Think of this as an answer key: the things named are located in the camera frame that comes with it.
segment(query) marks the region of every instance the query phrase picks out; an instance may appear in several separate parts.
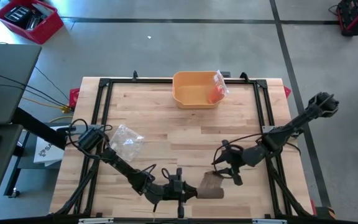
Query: red equipment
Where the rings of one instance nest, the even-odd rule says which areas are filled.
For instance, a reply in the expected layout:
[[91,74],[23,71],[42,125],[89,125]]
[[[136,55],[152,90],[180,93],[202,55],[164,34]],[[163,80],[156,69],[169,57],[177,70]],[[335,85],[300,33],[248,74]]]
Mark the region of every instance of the red equipment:
[[358,0],[342,0],[336,11],[342,35],[358,35]]

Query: gray floor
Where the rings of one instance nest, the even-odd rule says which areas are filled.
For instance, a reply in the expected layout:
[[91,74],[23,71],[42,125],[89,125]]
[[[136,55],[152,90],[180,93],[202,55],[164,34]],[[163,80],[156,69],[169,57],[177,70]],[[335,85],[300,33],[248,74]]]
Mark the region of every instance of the gray floor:
[[[128,19],[273,19],[269,0],[53,0],[61,16]],[[282,20],[335,20],[333,0],[275,0]],[[283,25],[296,80],[305,104],[319,91],[334,93],[339,112],[310,123],[314,144],[337,217],[358,221],[358,36],[333,25]],[[33,44],[0,23],[0,42]],[[238,76],[278,77],[291,88],[274,24],[173,24],[66,22],[47,43],[37,66],[65,92],[85,76],[170,77],[181,70],[225,70]],[[64,98],[38,72],[30,84]],[[291,115],[298,112],[291,95]],[[42,121],[62,114],[22,100]],[[300,138],[311,198],[320,204],[311,162]],[[0,196],[0,218],[45,215],[57,172],[21,174],[23,196]]]

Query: wooden table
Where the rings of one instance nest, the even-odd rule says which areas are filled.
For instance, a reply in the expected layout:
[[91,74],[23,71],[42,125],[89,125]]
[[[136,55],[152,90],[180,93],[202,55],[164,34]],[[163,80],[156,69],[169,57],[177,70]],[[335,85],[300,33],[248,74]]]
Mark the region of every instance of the wooden table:
[[[77,102],[74,119],[91,121],[99,78],[85,77]],[[276,125],[290,120],[287,99],[281,79],[267,79],[270,101]],[[174,174],[183,169],[183,179],[199,186],[206,171],[212,170],[213,153],[223,139],[259,133],[260,127],[251,85],[228,85],[230,94],[217,109],[181,110],[172,97],[171,84],[115,83],[110,102],[107,124],[115,128],[125,124],[145,137],[142,151],[130,162],[137,169],[157,164],[152,174],[156,184],[166,184],[161,168]],[[103,110],[100,110],[100,123]],[[238,142],[247,148],[255,145],[255,138]],[[287,184],[304,208],[312,212],[308,188],[299,152],[285,146],[282,153]],[[78,185],[83,154],[67,147],[57,179],[50,207],[56,212],[68,200]],[[255,167],[241,167],[242,186],[225,179],[223,199],[201,200],[192,198],[185,205],[188,218],[261,218],[273,214],[272,199],[265,162]],[[85,190],[82,209],[88,189]],[[282,194],[277,186],[280,208],[284,211]],[[126,178],[110,165],[100,163],[94,195],[93,214],[103,212],[104,217],[152,218],[153,205],[144,196],[137,195]],[[176,217],[177,202],[160,202],[156,218]]]

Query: red bin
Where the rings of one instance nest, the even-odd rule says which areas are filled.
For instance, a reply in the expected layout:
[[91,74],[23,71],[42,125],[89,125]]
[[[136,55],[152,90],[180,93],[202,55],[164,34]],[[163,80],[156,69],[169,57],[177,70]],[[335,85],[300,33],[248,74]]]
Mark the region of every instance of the red bin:
[[[53,13],[49,15],[46,19],[44,19],[40,24],[38,24],[34,30],[25,30],[14,24],[11,24],[5,19],[5,14],[16,6],[24,6],[29,9],[35,9],[32,3],[39,3],[53,10]],[[45,43],[52,35],[54,35],[54,33],[56,33],[63,26],[63,21],[57,14],[57,9],[38,0],[12,0],[9,4],[7,4],[0,10],[0,21],[5,24],[5,26],[13,33],[19,34],[22,37],[32,40],[37,44]]]

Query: plastic container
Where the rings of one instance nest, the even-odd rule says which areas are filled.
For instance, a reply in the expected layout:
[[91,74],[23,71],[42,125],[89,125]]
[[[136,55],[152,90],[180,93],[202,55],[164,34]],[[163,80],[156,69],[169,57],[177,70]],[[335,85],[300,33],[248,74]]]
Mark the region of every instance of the plastic container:
[[[25,6],[29,9],[34,9],[32,3],[39,3],[53,10],[53,13],[49,15],[46,19],[44,19],[40,24],[38,24],[34,30],[25,30],[5,20],[5,14],[12,10],[14,7]],[[57,9],[37,0],[12,0],[9,4],[7,4],[0,10],[0,21],[5,24],[5,26],[13,33],[19,34],[22,37],[32,40],[37,44],[45,43],[52,35],[54,35],[54,33],[56,33],[63,26],[63,21],[57,14]]]
[[216,108],[219,101],[209,102],[211,92],[216,87],[212,72],[178,72],[173,76],[173,98],[182,109]]

